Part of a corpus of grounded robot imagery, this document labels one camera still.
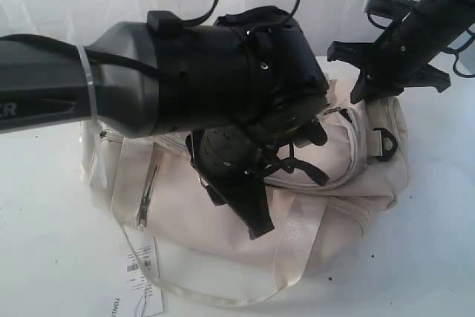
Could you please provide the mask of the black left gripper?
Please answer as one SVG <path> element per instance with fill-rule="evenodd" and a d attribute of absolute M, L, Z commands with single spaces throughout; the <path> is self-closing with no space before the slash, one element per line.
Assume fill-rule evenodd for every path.
<path fill-rule="evenodd" d="M 303 171 L 319 186 L 326 173 L 295 156 L 297 142 L 322 146 L 327 134 L 308 108 L 273 108 L 251 120 L 228 111 L 198 111 L 190 115 L 186 146 L 191 165 L 206 181 L 216 206 L 227 204 L 256 240 L 275 226 L 269 213 L 264 180 L 279 170 Z"/>

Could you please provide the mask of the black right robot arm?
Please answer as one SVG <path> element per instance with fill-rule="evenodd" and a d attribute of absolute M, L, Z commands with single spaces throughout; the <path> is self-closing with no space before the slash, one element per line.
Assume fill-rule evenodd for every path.
<path fill-rule="evenodd" d="M 474 24 L 474 0 L 365 0 L 363 11 L 368 19 L 390 20 L 377 40 L 334 41 L 327 51 L 329 61 L 360 70 L 351 103 L 398 96 L 405 88 L 450 87 L 449 74 L 430 61 L 458 52 L 450 45 Z"/>

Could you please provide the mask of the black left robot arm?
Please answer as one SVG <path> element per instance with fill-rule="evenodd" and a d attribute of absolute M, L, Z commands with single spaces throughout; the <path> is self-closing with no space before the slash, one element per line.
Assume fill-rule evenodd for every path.
<path fill-rule="evenodd" d="M 98 120 L 131 138 L 186 132 L 191 166 L 213 204 L 251 239 L 273 230 L 264 180 L 327 175 L 282 147 L 327 135 L 328 82 L 296 20 L 274 6 L 204 26 L 169 11 L 121 22 L 80 48 L 46 36 L 1 38 L 1 130 Z"/>

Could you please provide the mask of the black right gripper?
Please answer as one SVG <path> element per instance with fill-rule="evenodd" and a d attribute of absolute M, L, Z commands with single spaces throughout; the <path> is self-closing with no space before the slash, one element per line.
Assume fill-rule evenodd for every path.
<path fill-rule="evenodd" d="M 373 102 L 398 96 L 405 88 L 433 87 L 443 92 L 451 85 L 448 73 L 429 62 L 447 47 L 446 39 L 432 31 L 420 16 L 393 23 L 376 42 L 333 41 L 329 62 L 366 63 L 350 93 L 350 102 Z"/>

